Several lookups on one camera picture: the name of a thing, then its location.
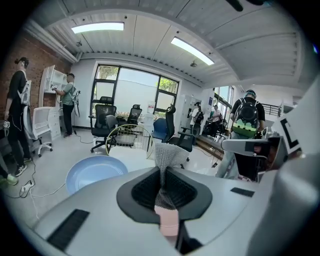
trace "chair armrest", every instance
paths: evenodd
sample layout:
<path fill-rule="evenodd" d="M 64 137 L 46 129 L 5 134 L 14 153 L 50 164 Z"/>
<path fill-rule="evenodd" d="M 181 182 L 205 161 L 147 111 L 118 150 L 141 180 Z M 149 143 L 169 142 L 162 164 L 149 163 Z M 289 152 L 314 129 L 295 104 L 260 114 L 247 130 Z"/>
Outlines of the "chair armrest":
<path fill-rule="evenodd" d="M 186 132 L 181 132 L 181 131 L 178 131 L 178 134 L 185 135 L 185 136 L 193 136 L 193 134 L 191 134 L 191 133 L 186 133 Z"/>

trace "power strip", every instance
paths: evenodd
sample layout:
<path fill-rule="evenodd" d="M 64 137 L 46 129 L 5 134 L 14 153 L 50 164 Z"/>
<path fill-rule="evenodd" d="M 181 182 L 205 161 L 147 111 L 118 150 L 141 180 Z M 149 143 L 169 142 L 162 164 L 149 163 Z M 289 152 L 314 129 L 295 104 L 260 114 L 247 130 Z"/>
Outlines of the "power strip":
<path fill-rule="evenodd" d="M 27 193 L 29 192 L 29 190 L 35 185 L 34 182 L 32 182 L 31 180 L 29 180 L 27 182 L 27 184 L 25 184 L 24 186 L 21 187 L 20 189 L 20 196 L 24 197 L 27 195 Z"/>

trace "fluorescent light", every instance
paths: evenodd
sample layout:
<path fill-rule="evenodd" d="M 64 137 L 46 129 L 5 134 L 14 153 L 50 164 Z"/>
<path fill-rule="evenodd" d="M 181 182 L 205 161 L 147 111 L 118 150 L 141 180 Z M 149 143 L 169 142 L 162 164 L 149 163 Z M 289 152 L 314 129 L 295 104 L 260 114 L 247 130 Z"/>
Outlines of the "fluorescent light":
<path fill-rule="evenodd" d="M 97 30 L 124 30 L 124 27 L 125 24 L 123 22 L 99 22 L 75 26 L 72 28 L 72 30 L 75 34 L 77 34 Z"/>
<path fill-rule="evenodd" d="M 179 39 L 177 37 L 172 39 L 171 44 L 178 46 L 178 47 L 184 49 L 185 51 L 193 54 L 194 56 L 198 57 L 200 60 L 202 60 L 204 63 L 208 64 L 209 66 L 214 64 L 214 62 L 211 59 L 209 59 L 206 55 L 204 55 L 201 51 L 197 50 L 196 48 L 194 48 L 190 44 L 182 41 L 181 39 Z"/>

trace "sneaker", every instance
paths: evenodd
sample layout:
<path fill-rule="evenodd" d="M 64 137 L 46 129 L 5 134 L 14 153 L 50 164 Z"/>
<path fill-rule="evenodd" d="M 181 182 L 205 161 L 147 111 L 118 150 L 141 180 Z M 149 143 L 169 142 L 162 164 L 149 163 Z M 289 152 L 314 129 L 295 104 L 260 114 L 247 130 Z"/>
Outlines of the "sneaker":
<path fill-rule="evenodd" d="M 71 137 L 71 136 L 72 136 L 72 133 L 71 133 L 71 134 L 65 133 L 65 134 L 63 135 L 64 138 L 69 138 L 69 137 Z"/>
<path fill-rule="evenodd" d="M 11 174 L 8 174 L 8 177 L 6 178 L 6 182 L 12 186 L 17 185 L 18 181 L 19 180 Z"/>
<path fill-rule="evenodd" d="M 29 157 L 29 158 L 24 157 L 23 158 L 23 162 L 24 163 L 28 163 L 28 162 L 31 162 L 31 161 L 32 161 L 31 157 Z"/>
<path fill-rule="evenodd" d="M 20 176 L 27 168 L 28 168 L 28 166 L 26 166 L 25 164 L 24 164 L 24 165 L 21 165 L 21 166 L 17 166 L 14 175 L 15 175 L 16 177 Z"/>

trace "gray shirt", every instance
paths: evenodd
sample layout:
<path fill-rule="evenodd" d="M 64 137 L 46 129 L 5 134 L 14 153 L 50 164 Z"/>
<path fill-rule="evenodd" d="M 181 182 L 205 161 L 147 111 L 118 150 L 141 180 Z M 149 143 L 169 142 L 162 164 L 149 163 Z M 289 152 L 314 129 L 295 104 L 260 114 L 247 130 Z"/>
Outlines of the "gray shirt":
<path fill-rule="evenodd" d="M 64 104 L 64 105 L 73 105 L 74 104 L 70 94 L 73 95 L 75 90 L 76 90 L 76 88 L 70 82 L 64 87 L 63 91 L 65 92 L 65 95 L 62 96 L 62 104 Z"/>

